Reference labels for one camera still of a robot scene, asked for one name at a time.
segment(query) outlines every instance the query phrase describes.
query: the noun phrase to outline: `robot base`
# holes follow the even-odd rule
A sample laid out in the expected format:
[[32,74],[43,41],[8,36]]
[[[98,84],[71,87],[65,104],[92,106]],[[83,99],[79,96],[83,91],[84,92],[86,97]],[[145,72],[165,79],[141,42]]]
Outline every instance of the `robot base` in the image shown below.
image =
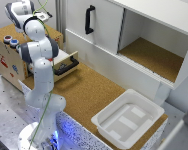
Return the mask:
[[[37,146],[34,143],[32,143],[32,146],[29,149],[30,141],[28,140],[28,138],[31,135],[31,133],[34,131],[34,129],[37,127],[37,125],[38,122],[29,124],[20,132],[18,137],[18,150],[43,150],[43,147],[41,145]],[[58,138],[58,150],[60,150],[60,146],[62,144],[63,144],[63,138]]]

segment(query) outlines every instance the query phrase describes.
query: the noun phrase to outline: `green cable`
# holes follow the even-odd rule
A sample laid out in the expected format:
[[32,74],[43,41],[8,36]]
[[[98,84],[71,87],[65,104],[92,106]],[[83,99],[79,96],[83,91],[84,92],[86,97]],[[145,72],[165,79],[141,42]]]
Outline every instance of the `green cable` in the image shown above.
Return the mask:
[[42,5],[39,9],[35,10],[35,11],[33,12],[33,16],[34,16],[35,12],[37,12],[37,11],[41,10],[42,8],[44,8],[45,5],[47,4],[47,2],[48,2],[48,0],[46,0],[45,4]]
[[[41,2],[38,0],[39,4],[42,6]],[[45,10],[45,12],[47,12],[47,10],[45,9],[45,7],[43,7],[43,9]]]
[[[38,20],[38,21],[44,26],[44,28],[46,29],[46,31],[47,31],[47,33],[48,33],[48,36],[50,36],[50,34],[49,34],[49,32],[48,32],[46,26],[45,26],[40,20]],[[53,59],[52,68],[53,68],[53,81],[54,81],[54,59]],[[45,110],[44,110],[44,112],[43,112],[43,115],[42,115],[42,117],[41,117],[41,119],[40,119],[40,121],[39,121],[39,124],[38,124],[38,127],[37,127],[37,129],[36,129],[36,132],[34,133],[34,136],[33,136],[32,140],[31,140],[31,143],[30,143],[30,146],[29,146],[29,150],[30,150],[30,148],[31,148],[31,146],[32,146],[32,143],[33,143],[33,141],[34,141],[34,138],[35,138],[35,136],[36,136],[36,134],[37,134],[37,132],[38,132],[38,129],[39,129],[39,127],[40,127],[41,121],[43,120],[43,117],[44,117],[44,115],[45,115],[45,112],[46,112],[46,110],[47,110],[47,107],[48,107],[48,105],[49,105],[49,103],[50,103],[51,96],[52,96],[52,91],[50,92],[50,96],[49,96],[49,98],[48,98],[47,105],[46,105]]]

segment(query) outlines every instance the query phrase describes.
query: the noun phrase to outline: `black handle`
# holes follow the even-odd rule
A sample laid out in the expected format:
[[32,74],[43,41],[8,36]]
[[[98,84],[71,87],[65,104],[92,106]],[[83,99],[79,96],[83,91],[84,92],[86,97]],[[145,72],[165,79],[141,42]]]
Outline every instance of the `black handle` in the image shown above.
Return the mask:
[[94,30],[90,28],[90,12],[95,10],[95,7],[90,5],[90,8],[86,10],[86,25],[85,25],[85,30],[86,34],[92,33]]
[[57,76],[60,76],[64,74],[65,72],[69,71],[70,69],[76,67],[79,64],[79,62],[75,58],[73,58],[73,56],[70,57],[70,60],[72,61],[71,65],[62,69],[54,70],[54,74]]

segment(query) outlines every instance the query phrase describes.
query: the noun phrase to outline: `white plastic tray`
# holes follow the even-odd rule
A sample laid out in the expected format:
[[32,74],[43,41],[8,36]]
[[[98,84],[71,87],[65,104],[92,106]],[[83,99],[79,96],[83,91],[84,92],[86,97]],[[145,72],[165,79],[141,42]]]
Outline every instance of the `white plastic tray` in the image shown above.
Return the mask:
[[96,114],[92,122],[116,147],[130,149],[163,113],[163,108],[129,89]]

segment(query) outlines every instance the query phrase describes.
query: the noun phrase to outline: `cork surface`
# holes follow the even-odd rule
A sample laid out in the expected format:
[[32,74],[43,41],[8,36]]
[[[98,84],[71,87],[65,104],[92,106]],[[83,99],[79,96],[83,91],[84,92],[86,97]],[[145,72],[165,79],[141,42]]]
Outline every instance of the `cork surface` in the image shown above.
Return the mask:
[[172,82],[175,82],[184,60],[143,38],[137,39],[119,53]]
[[[32,76],[23,83],[31,89],[34,87]],[[66,113],[114,150],[117,148],[99,134],[91,118],[124,92],[125,89],[82,63],[76,71],[57,81],[53,90],[53,93],[66,98],[67,104],[64,110]],[[166,119],[167,116],[163,115],[131,150],[140,149]]]
[[[46,25],[46,28],[48,29],[48,31],[50,33],[50,37],[52,39],[55,39],[58,36],[62,36],[62,34],[60,32],[54,30],[50,26]],[[27,41],[26,41],[25,38],[23,37],[22,33],[17,33],[16,30],[15,30],[14,24],[8,25],[8,26],[3,27],[3,28],[0,28],[0,41],[1,42],[4,42],[4,37],[6,35],[11,35],[13,37],[13,39],[17,39],[20,42],[20,44],[23,44],[23,43],[31,41],[28,36],[26,36],[27,37]]]

